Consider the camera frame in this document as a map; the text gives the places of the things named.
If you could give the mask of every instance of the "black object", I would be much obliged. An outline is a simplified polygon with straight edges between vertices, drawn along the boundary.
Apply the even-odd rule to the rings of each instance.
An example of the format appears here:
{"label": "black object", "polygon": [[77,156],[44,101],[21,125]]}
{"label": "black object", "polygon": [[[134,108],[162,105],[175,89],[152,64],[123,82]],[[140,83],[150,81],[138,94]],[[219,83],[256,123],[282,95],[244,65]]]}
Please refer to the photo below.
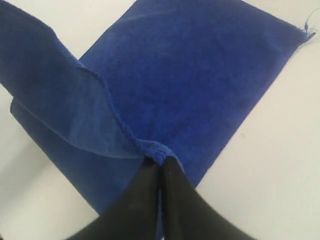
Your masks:
{"label": "black object", "polygon": [[121,197],[68,240],[155,240],[160,190],[166,240],[254,240],[200,197],[174,157],[162,167],[146,157]]}

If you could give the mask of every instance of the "fabric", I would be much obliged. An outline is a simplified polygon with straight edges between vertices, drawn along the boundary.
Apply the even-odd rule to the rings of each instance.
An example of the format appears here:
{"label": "fabric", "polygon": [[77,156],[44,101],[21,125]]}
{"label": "fabric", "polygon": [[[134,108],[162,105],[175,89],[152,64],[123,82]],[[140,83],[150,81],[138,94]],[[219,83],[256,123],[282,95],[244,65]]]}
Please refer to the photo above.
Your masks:
{"label": "fabric", "polygon": [[0,0],[11,112],[101,213],[143,156],[197,185],[306,32],[240,0],[138,0],[80,59]]}

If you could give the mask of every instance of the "black plastic piece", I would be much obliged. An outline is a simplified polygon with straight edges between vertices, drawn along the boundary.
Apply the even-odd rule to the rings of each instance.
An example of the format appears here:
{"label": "black plastic piece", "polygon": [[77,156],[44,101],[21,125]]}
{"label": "black plastic piece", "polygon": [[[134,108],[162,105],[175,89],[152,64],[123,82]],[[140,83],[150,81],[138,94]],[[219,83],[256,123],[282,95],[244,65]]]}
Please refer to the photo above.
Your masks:
{"label": "black plastic piece", "polygon": [[253,240],[200,197],[174,157],[165,160],[161,177],[165,240]]}
{"label": "black plastic piece", "polygon": [[68,240],[154,240],[158,221],[160,167],[146,157],[119,199]]}

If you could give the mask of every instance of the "blue cloth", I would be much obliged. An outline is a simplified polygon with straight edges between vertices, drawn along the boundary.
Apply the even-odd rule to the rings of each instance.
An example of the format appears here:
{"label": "blue cloth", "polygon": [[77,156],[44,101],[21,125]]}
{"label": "blue cloth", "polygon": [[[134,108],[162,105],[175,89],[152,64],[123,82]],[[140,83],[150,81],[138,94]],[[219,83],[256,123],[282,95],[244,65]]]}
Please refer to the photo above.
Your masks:
{"label": "blue cloth", "polygon": [[197,185],[307,40],[240,0],[138,0],[77,60],[0,0],[0,81],[15,118],[101,213],[144,155],[176,156]]}

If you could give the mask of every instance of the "white surface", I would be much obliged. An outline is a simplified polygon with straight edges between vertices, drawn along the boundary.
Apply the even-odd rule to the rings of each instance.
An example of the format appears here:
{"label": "white surface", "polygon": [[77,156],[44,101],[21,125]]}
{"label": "white surface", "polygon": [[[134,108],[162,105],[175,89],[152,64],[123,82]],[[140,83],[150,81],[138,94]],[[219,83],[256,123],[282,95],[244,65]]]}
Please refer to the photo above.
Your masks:
{"label": "white surface", "polygon": [[[132,0],[10,0],[80,57]],[[319,0],[248,0],[303,28]],[[312,27],[320,13],[310,18]],[[259,240],[320,239],[320,37],[303,45],[208,171],[198,190]],[[9,114],[0,88],[0,233],[61,240],[97,214]]]}

